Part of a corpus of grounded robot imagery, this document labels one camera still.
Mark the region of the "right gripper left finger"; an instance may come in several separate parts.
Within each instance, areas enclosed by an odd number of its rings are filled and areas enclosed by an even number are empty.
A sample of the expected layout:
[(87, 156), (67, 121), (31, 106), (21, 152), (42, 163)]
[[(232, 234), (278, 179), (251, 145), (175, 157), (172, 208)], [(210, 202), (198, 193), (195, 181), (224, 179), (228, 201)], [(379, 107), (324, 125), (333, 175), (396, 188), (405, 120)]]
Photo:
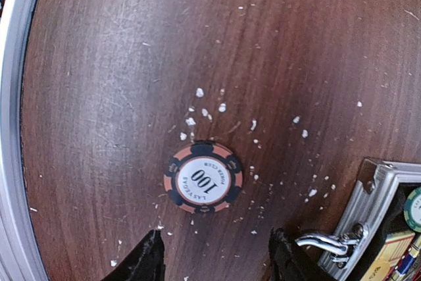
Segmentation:
[(160, 230), (150, 230), (103, 281), (163, 281), (164, 242)]

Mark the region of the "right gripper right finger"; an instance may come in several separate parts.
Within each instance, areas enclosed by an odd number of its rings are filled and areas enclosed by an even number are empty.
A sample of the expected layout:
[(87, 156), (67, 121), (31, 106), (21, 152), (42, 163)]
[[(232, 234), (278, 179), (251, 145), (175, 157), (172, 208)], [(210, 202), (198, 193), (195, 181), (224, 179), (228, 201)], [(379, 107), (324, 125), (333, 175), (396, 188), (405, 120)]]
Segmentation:
[(332, 280), (332, 277), (322, 270), (282, 228), (271, 229), (268, 251), (269, 280)]

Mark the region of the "poker chip white centre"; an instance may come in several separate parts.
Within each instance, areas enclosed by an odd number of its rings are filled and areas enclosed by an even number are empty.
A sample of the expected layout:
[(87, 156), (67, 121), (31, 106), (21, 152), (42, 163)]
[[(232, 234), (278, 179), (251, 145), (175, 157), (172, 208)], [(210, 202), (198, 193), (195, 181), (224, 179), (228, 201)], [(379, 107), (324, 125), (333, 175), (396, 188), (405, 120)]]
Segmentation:
[(215, 213), (233, 203), (243, 187), (240, 160), (214, 141), (197, 141), (169, 160), (163, 176), (170, 200), (188, 213)]

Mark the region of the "aluminium poker case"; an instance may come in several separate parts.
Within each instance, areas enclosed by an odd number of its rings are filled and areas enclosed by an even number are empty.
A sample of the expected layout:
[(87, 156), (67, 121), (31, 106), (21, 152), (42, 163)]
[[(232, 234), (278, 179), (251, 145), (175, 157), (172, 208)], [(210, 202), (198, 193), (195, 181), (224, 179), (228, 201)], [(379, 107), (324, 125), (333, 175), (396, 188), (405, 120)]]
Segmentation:
[(409, 231), (403, 220), (409, 193), (420, 187), (420, 165), (365, 158), (333, 234), (306, 232), (295, 242), (323, 251), (318, 265), (335, 280), (362, 280), (393, 232)]

